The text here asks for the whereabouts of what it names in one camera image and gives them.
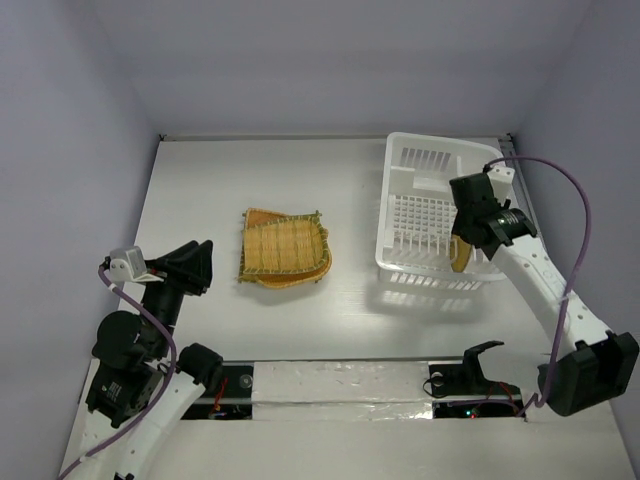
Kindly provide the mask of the round yellow green-rimmed plate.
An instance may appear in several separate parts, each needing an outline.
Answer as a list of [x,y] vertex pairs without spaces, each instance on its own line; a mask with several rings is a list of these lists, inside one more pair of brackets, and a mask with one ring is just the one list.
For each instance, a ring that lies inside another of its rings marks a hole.
[[449,244],[449,260],[451,270],[455,273],[463,272],[471,259],[473,246],[460,236],[452,234]]

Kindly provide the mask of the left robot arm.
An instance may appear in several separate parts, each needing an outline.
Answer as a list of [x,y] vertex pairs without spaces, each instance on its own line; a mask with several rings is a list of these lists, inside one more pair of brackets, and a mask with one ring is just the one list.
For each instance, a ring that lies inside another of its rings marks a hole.
[[99,265],[101,282],[129,307],[98,326],[80,452],[60,478],[146,478],[186,411],[219,388],[222,357],[199,343],[178,348],[173,338],[184,298],[211,286],[213,253],[210,240],[189,241],[154,259],[130,246]]

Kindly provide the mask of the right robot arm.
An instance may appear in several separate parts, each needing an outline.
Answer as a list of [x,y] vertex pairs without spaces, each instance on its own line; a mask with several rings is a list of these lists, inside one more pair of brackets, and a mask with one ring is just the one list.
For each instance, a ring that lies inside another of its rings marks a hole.
[[570,416],[622,395],[639,356],[629,333],[616,334],[574,292],[551,261],[534,223],[499,200],[490,176],[449,182],[456,216],[451,267],[462,272],[479,249],[515,286],[552,341],[550,360],[538,367],[542,401]]

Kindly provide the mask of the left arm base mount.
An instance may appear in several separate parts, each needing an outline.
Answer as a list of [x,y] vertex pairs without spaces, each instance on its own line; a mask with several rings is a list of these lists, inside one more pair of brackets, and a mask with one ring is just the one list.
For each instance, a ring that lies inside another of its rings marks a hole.
[[182,420],[251,420],[253,384],[253,363],[225,363],[217,387],[198,398]]

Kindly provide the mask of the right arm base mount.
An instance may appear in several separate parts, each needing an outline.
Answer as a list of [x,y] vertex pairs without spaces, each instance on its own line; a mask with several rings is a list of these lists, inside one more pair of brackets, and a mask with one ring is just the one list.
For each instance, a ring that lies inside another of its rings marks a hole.
[[492,394],[513,398],[519,395],[521,391],[515,385],[488,380],[480,365],[480,354],[502,345],[502,341],[487,341],[466,349],[459,363],[431,364],[422,385],[423,391],[433,399],[461,395],[489,398]]

